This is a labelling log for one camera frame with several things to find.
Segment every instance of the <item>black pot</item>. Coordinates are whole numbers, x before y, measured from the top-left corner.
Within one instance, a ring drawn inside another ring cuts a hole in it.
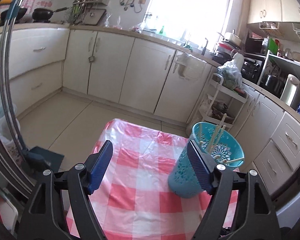
[[[48,21],[52,17],[53,13],[61,12],[67,9],[68,7],[63,7],[52,11],[46,8],[36,8],[32,13],[32,19],[34,19],[35,21]]]
[[[20,8],[18,11],[18,15],[16,17],[16,21],[20,20],[26,14],[27,10],[28,10],[28,8]],[[0,14],[0,19],[1,19],[2,25],[4,24],[7,13],[8,13],[8,10],[5,10]]]

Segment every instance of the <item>drawer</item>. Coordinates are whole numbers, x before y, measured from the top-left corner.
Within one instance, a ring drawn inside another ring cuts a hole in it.
[[[300,123],[285,112],[271,136],[292,169],[300,166]]]
[[[293,170],[270,140],[259,156],[254,160],[269,194],[275,192],[293,173]]]
[[[17,105],[17,115],[61,88],[61,62],[29,71],[10,81],[11,98]]]
[[[69,29],[38,28],[13,31],[9,77],[66,58]]]

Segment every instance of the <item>tile floor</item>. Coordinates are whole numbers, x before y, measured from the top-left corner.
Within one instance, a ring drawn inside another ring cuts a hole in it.
[[[186,137],[185,131],[161,121],[60,92],[43,102],[20,121],[28,147],[40,146],[65,156],[61,169],[84,162],[104,126],[114,118]]]

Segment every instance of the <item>metal screw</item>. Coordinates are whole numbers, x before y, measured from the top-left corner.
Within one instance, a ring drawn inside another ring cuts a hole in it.
[[[252,175],[252,176],[257,176],[257,172],[255,170],[250,170],[249,173]]]
[[[217,165],[217,169],[218,169],[219,171],[224,171],[224,170],[226,169],[226,166],[224,166],[223,164],[218,164],[218,165]]]
[[[84,168],[84,164],[82,164],[82,163],[78,163],[76,166],[75,166],[75,169],[76,170],[82,170]]]
[[[51,171],[50,170],[45,170],[45,171],[43,171],[43,174],[44,174],[44,176],[48,176],[48,175],[51,174]]]

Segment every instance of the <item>blue gripper pad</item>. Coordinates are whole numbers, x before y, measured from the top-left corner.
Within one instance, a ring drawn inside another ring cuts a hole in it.
[[[96,189],[100,187],[103,176],[105,175],[110,160],[112,158],[112,154],[113,154],[113,145],[109,140],[107,140],[103,144],[102,148],[98,153],[93,154],[96,155],[98,159],[94,163],[91,171],[88,172],[89,185],[87,187],[87,190],[89,195],[91,195]]]
[[[203,162],[198,151],[193,148],[193,146],[190,142],[188,142],[188,144],[187,144],[187,154],[188,154],[188,158],[191,163],[191,166],[194,170],[194,173],[197,177],[197,180],[200,184],[200,187],[203,190],[206,190],[207,193],[210,194],[213,189],[213,186],[211,184],[210,171],[208,170],[207,166]]]

